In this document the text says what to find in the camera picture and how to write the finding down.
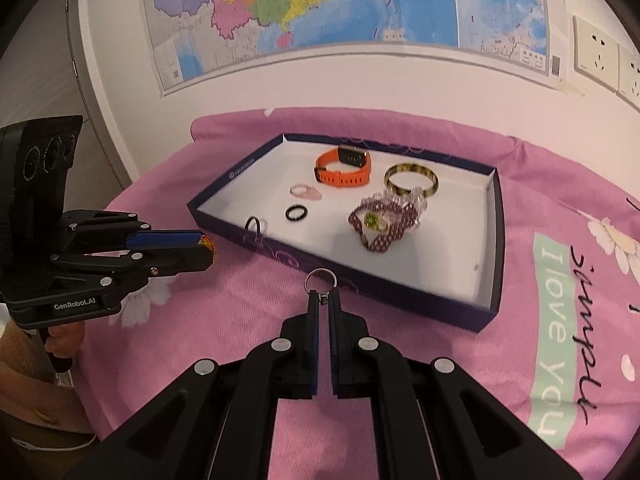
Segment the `left hand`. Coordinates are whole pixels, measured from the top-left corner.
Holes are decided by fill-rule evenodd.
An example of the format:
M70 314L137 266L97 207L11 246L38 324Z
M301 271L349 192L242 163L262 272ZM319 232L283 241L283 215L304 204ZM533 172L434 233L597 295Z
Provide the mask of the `left hand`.
M44 350L59 359L73 359L78 355L86 334L86 322L73 322L51 326L49 337L44 342Z

